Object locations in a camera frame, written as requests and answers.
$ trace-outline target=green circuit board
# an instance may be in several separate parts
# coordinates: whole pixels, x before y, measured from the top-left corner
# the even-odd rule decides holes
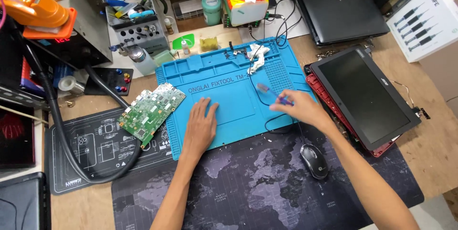
[[[170,83],[159,85],[153,92],[144,90],[119,117],[119,126],[141,140],[144,148],[185,98],[186,95]]]

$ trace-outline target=tissue box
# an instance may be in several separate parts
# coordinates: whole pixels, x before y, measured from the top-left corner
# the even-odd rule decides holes
[[[407,61],[419,61],[458,40],[458,6],[453,0],[411,0],[387,24]]]
[[[256,0],[255,3],[245,0],[224,0],[224,4],[232,26],[239,26],[263,19],[269,7],[269,0]]]

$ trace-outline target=blue silicone repair mat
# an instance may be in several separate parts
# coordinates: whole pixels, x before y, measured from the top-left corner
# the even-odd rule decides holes
[[[250,44],[253,43],[234,46],[234,49],[246,48],[250,51]],[[256,86],[258,82],[263,83],[277,94],[284,89],[306,91],[315,100],[289,43],[281,48],[275,41],[265,43],[264,46],[270,48],[270,51],[265,54],[265,64],[251,75],[253,84]],[[265,133],[266,121],[281,115],[260,102],[259,98],[266,104],[272,104],[275,96],[253,87],[247,74],[249,65],[250,61],[244,54],[234,55],[230,48],[226,48],[164,63],[156,70],[158,84],[169,82],[186,94],[180,106],[166,120],[175,160],[181,154],[189,111],[201,97],[210,97],[210,105],[219,103],[216,111],[216,137],[209,149]],[[291,117],[281,116],[270,121],[267,128],[273,130],[291,123]]]

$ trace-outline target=hand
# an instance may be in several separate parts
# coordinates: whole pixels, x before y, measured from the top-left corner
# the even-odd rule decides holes
[[[190,163],[200,160],[203,153],[212,143],[216,135],[216,117],[215,111],[218,103],[213,104],[208,110],[205,117],[205,110],[210,103],[210,98],[201,98],[196,102],[189,113],[189,121],[186,126],[185,139],[183,141],[183,150],[181,158],[186,158]]]
[[[306,92],[284,90],[278,97],[287,97],[289,101],[294,102],[294,106],[281,104],[278,98],[275,104],[270,105],[270,110],[284,112],[302,122],[313,125],[323,133],[326,133],[330,127],[335,127],[326,111]]]

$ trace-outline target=roll of tape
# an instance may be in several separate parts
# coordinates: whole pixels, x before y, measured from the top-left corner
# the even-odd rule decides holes
[[[59,81],[59,89],[62,91],[68,91],[74,95],[80,95],[84,92],[84,84],[69,75]]]

